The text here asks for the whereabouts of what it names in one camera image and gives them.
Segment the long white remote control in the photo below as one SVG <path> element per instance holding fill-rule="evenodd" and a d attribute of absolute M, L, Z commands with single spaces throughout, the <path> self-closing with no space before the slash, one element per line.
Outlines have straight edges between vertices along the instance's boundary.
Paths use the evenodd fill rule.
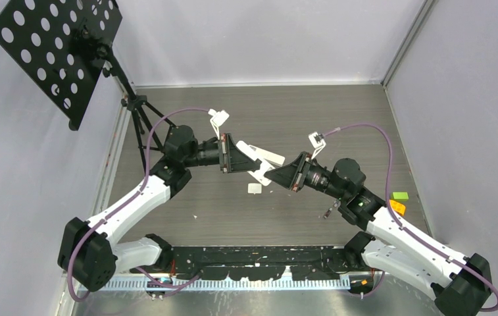
<path fill-rule="evenodd" d="M 258 155 L 260 155 L 262 158 L 267 160 L 271 165 L 276 166 L 276 167 L 282 167 L 284 165 L 284 162 L 286 158 L 282 155 L 278 155 L 276 153 L 273 153 L 271 151 L 259 148 L 254 145 L 249 145 L 249 147 Z"/>

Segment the small white battery cover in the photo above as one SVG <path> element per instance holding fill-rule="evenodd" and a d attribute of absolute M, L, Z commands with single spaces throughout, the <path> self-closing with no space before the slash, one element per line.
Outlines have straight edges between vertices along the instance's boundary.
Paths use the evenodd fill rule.
<path fill-rule="evenodd" d="M 260 183 L 249 183 L 247 185 L 248 194 L 262 194 L 262 184 Z"/>

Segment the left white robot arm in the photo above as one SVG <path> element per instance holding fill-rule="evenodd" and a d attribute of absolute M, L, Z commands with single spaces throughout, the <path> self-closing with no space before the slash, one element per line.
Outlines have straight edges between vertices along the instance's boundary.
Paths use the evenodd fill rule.
<path fill-rule="evenodd" d="M 155 234 L 122 243 L 123 236 L 158 206 L 170 201 L 191 180 L 190 169 L 218 165 L 224 173 L 248 172 L 266 186 L 264 174 L 274 167 L 243 141 L 222 134 L 199 143 L 191 127 L 171 128 L 162 157 L 128 194 L 105 211 L 83 221 L 77 217 L 65 228 L 58 266 L 90 292 L 100 290 L 115 273 L 149 266 L 165 272 L 172 262 L 171 246 Z"/>

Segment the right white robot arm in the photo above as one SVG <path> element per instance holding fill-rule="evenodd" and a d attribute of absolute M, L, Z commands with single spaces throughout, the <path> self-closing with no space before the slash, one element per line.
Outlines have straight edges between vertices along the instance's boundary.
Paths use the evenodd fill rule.
<path fill-rule="evenodd" d="M 355 160 L 340 159 L 329 171 L 302 152 L 265 177 L 294 192 L 309 187 L 336 199 L 342 217 L 361 229 L 345 246 L 350 268 L 385 271 L 424 293 L 444 315 L 477 315 L 497 293 L 484 257 L 452 250 L 394 213 L 365 187 Z"/>

